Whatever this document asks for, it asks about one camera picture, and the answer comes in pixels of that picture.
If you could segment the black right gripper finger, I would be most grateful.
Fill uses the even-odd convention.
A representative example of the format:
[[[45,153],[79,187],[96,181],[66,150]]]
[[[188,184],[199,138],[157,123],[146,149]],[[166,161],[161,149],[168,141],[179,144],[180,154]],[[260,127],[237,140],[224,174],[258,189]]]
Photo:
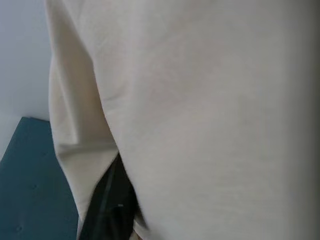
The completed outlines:
[[[79,239],[130,239],[137,209],[134,187],[118,154],[93,191]]]

